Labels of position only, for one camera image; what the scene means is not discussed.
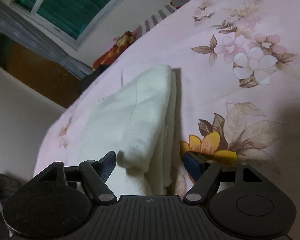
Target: gray curtain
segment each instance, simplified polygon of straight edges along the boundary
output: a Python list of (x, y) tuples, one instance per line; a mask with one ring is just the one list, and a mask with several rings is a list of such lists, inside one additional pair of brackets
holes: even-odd
[(0, 32), (29, 50), (62, 65), (79, 79), (92, 73), (89, 66), (69, 56), (58, 44), (1, 1)]

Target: pink floral bed sheet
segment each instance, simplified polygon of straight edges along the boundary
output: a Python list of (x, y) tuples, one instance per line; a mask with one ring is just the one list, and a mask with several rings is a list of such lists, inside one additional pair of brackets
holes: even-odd
[(247, 161), (296, 204), (300, 239), (300, 0), (192, 0), (140, 38), (49, 129), (34, 174), (53, 161), (77, 165), (96, 101), (144, 70), (177, 75), (173, 190), (193, 183), (182, 165), (192, 150)]

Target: white window frame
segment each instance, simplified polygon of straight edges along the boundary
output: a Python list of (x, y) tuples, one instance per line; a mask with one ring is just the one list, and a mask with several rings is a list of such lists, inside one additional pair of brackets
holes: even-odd
[(95, 30), (97, 27), (97, 23), (101, 20), (101, 18), (110, 11), (121, 0), (110, 0), (105, 7), (98, 12), (98, 14), (92, 19), (92, 21), (88, 24), (88, 26), (83, 30), (78, 39), (72, 38), (69, 34), (65, 33), (60, 28), (56, 27), (53, 23), (46, 20), (44, 17), (37, 13), (39, 7), (41, 6), (43, 0), (37, 0), (34, 4), (31, 12), (24, 9), (22, 6), (18, 5), (16, 0), (12, 0), (10, 6), (22, 14), (24, 17), (33, 20), (38, 23), (44, 29), (58, 37), (60, 40), (65, 42), (71, 48), (78, 50), (83, 42), (89, 37), (89, 35)]

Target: folded towel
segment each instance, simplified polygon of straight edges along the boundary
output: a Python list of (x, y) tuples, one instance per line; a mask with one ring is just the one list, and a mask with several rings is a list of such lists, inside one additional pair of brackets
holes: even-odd
[(170, 66), (151, 68), (114, 95), (97, 102), (72, 148), (71, 164), (117, 153), (107, 181), (120, 195), (164, 195), (171, 183), (176, 80)]

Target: beige wall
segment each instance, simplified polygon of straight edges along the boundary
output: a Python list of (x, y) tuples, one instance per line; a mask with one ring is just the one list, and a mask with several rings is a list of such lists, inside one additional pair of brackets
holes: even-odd
[(0, 173), (31, 179), (43, 137), (64, 110), (0, 68)]
[[(1, 0), (10, 4), (11, 0)], [(106, 14), (95, 26), (94, 31), (81, 45), (78, 51), (70, 48), (63, 41), (33, 23), (72, 57), (92, 66), (92, 63), (105, 53), (114, 37), (121, 36), (125, 31), (135, 30), (141, 22), (161, 9), (171, 0), (122, 0)]]

